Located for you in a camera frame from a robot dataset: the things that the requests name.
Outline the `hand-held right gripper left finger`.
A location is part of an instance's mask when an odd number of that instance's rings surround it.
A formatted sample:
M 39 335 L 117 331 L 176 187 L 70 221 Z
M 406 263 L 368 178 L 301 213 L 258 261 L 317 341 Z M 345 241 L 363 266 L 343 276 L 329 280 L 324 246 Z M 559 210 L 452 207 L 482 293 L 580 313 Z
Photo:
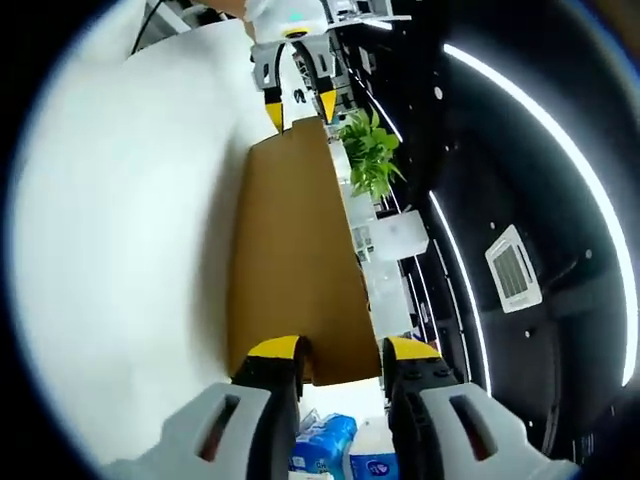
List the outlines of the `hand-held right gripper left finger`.
M 230 382 L 209 386 L 172 414 L 147 452 L 108 464 L 108 478 L 288 478 L 309 352 L 299 335 L 259 343 Z

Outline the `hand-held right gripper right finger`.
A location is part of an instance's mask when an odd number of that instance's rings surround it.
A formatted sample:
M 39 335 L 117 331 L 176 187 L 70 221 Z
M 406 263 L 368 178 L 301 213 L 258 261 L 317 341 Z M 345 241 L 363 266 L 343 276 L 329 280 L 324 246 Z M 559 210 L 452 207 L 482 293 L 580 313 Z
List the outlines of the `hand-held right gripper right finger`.
M 387 337 L 388 423 L 402 479 L 572 479 L 575 465 L 534 448 L 524 423 L 430 345 Z

